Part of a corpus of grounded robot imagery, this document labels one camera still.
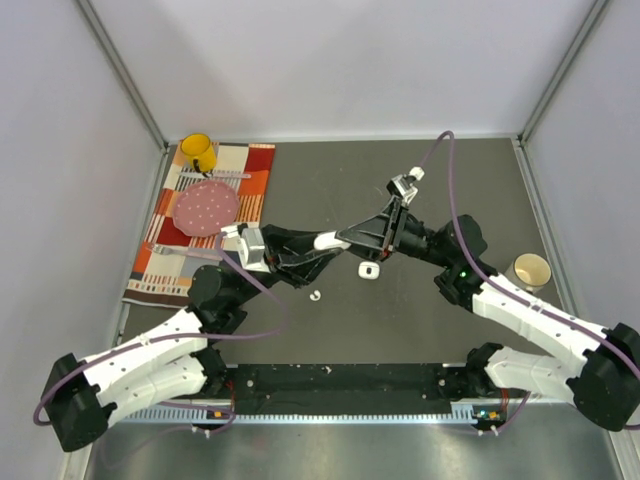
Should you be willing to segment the white charging case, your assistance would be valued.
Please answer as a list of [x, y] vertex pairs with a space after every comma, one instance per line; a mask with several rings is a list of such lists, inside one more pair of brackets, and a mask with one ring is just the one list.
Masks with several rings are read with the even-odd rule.
[[347, 250], [351, 244], [336, 237], [336, 231], [318, 234], [313, 241], [313, 248], [318, 251], [341, 249]]
[[362, 261], [358, 266], [357, 273], [364, 280], [376, 280], [380, 276], [380, 265], [372, 261]]

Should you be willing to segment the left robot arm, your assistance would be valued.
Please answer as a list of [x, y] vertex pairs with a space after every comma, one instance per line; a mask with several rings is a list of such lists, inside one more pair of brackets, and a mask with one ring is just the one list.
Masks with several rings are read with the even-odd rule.
[[243, 305], [270, 294], [279, 282], [308, 285], [351, 246], [336, 231], [223, 228], [214, 244], [218, 258], [194, 273], [188, 305], [108, 351], [57, 359], [34, 423], [51, 427], [62, 451], [70, 453], [139, 410], [185, 395], [220, 394], [226, 366], [213, 345], [241, 340], [236, 330], [246, 316]]

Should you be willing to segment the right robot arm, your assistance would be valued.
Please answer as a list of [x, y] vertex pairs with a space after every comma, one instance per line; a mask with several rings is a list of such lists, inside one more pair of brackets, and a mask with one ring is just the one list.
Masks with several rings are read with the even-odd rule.
[[401, 253], [442, 267], [434, 282], [445, 299], [492, 320], [544, 350], [524, 354], [488, 345], [467, 370], [469, 388], [487, 396], [499, 387], [536, 392], [573, 405], [609, 431], [633, 429], [639, 407], [639, 334], [619, 323], [613, 328], [575, 317], [538, 299], [480, 261], [487, 244], [469, 215], [432, 231], [390, 200], [382, 212], [340, 230], [337, 239], [372, 260]]

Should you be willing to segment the pink polka dot plate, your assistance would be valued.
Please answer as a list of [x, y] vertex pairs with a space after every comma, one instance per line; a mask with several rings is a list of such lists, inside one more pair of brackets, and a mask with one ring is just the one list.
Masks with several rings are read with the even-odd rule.
[[189, 237], [214, 236], [235, 221], [239, 206], [239, 197], [228, 184], [201, 181], [177, 196], [172, 210], [173, 224]]

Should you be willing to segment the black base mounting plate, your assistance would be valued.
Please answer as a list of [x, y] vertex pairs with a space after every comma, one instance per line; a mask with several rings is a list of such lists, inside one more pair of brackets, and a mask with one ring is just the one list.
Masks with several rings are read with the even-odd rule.
[[464, 365], [240, 364], [192, 397], [230, 401], [243, 415], [399, 415], [446, 414], [453, 402], [503, 393]]

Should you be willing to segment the yellow mug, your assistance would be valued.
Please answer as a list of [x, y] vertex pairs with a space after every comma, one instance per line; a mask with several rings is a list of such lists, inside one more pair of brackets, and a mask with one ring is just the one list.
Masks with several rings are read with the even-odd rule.
[[190, 167], [197, 173], [208, 173], [217, 164], [217, 156], [211, 139], [203, 133], [194, 133], [185, 137], [180, 150]]

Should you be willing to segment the cream dotted mug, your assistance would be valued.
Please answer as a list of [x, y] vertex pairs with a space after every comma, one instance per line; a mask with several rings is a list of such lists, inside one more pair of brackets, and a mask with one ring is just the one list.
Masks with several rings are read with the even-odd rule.
[[545, 258], [524, 253], [513, 260], [504, 275], [518, 288], [535, 294], [550, 282], [552, 271]]

